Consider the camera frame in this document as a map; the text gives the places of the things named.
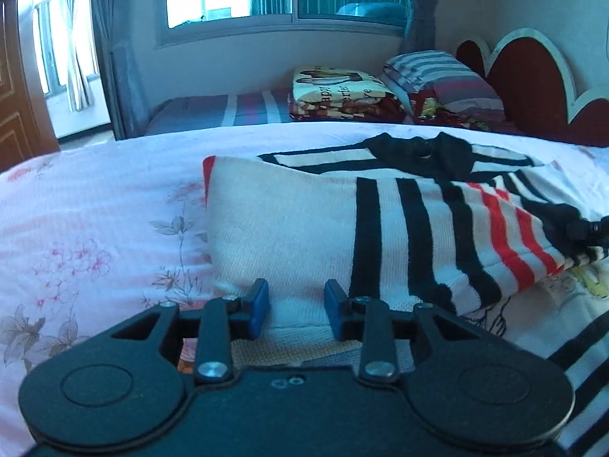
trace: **striped bed sheet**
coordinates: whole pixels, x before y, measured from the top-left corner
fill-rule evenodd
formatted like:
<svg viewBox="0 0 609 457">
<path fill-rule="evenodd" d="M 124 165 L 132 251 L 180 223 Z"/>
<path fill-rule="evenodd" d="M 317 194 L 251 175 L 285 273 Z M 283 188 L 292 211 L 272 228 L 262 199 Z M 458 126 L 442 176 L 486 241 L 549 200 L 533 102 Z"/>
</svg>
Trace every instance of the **striped bed sheet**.
<svg viewBox="0 0 609 457">
<path fill-rule="evenodd" d="M 291 89 L 224 96 L 194 96 L 169 101 L 153 118 L 147 136 L 214 127 L 289 123 Z"/>
</svg>

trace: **striped pillow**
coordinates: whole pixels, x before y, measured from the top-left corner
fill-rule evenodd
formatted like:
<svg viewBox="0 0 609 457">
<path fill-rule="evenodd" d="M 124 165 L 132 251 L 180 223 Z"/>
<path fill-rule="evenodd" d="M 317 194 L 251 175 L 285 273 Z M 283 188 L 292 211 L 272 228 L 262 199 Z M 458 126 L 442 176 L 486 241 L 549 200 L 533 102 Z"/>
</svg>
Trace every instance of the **striped pillow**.
<svg viewBox="0 0 609 457">
<path fill-rule="evenodd" d="M 449 111 L 480 120 L 505 120 L 503 102 L 494 89 L 445 51 L 401 54 L 390 59 L 384 71 L 408 94 L 433 89 Z"/>
</svg>

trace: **wooden door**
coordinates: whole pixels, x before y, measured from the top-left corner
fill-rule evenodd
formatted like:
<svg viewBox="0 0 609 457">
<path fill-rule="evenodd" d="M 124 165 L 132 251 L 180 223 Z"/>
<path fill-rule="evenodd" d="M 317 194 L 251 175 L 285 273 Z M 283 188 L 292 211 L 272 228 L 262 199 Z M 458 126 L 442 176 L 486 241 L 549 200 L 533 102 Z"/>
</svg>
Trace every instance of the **wooden door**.
<svg viewBox="0 0 609 457">
<path fill-rule="evenodd" d="M 32 0 L 0 0 L 0 172 L 59 151 L 40 84 Z"/>
</svg>

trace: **scalloped headboard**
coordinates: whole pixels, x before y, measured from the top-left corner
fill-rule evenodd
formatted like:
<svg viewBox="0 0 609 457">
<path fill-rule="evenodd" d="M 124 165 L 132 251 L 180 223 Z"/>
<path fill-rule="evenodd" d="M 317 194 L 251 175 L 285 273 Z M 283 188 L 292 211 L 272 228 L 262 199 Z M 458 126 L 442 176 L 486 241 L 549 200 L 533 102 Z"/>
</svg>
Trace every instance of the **scalloped headboard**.
<svg viewBox="0 0 609 457">
<path fill-rule="evenodd" d="M 508 120 L 525 134 L 609 146 L 609 87 L 577 97 L 564 56 L 540 32 L 514 31 L 492 53 L 482 39 L 466 39 L 455 56 L 497 91 Z"/>
</svg>

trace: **floor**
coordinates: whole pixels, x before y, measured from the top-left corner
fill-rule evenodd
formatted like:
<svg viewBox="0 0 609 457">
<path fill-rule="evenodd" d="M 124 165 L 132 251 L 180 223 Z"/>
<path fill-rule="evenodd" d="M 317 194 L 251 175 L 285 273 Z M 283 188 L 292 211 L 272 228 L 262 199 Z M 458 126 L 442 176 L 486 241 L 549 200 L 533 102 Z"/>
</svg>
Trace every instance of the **floor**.
<svg viewBox="0 0 609 457">
<path fill-rule="evenodd" d="M 68 151 L 71 149 L 78 149 L 84 146 L 94 146 L 96 144 L 105 144 L 106 142 L 114 142 L 114 132 L 112 130 L 108 130 L 105 132 L 97 132 L 90 136 L 83 136 L 78 139 L 74 139 L 73 141 L 62 142 L 59 139 L 59 146 L 62 151 Z"/>
</svg>

